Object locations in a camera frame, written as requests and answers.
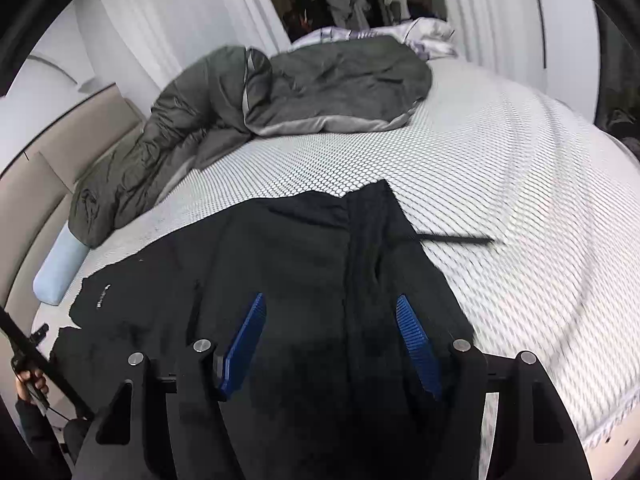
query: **light blue cushion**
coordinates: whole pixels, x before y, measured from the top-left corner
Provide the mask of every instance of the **light blue cushion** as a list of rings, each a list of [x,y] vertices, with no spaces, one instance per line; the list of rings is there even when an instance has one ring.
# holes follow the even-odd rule
[[[68,222],[65,222],[33,279],[36,298],[50,305],[60,304],[88,252],[89,247],[71,234]]]

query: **mattress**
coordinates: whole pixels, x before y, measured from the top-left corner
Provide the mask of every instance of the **mattress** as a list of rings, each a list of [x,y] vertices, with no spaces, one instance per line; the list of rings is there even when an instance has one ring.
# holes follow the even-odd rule
[[[341,196],[388,180],[416,230],[482,235],[425,242],[483,352],[538,355],[585,448],[640,394],[640,167],[563,104],[455,59],[410,124],[367,134],[257,139],[191,171],[151,211],[90,251],[58,307],[42,305],[48,352],[82,279],[169,232],[254,197]],[[487,402],[481,474],[496,398]]]

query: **black sleeve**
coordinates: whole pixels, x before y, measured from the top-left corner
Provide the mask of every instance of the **black sleeve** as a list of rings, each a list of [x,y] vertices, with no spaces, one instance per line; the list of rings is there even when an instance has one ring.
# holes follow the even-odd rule
[[[47,478],[70,480],[71,471],[47,417],[42,416],[37,406],[21,399],[15,403],[15,409],[34,457],[42,469],[49,472]]]

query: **beige headboard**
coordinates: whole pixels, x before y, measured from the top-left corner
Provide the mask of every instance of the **beige headboard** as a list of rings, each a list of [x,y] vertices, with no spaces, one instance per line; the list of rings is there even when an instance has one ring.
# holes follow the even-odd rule
[[[0,304],[29,334],[33,279],[68,218],[76,182],[142,118],[111,85],[44,130],[0,176]]]

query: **blue gripper pad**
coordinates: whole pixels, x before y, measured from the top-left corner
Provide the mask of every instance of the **blue gripper pad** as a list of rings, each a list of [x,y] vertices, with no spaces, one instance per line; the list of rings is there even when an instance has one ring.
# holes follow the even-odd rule
[[[396,321],[422,387],[436,400],[440,400],[440,364],[431,350],[429,338],[404,294],[396,303]]]
[[[260,293],[256,296],[238,335],[225,356],[224,375],[219,389],[227,399],[242,386],[266,321],[267,304]]]

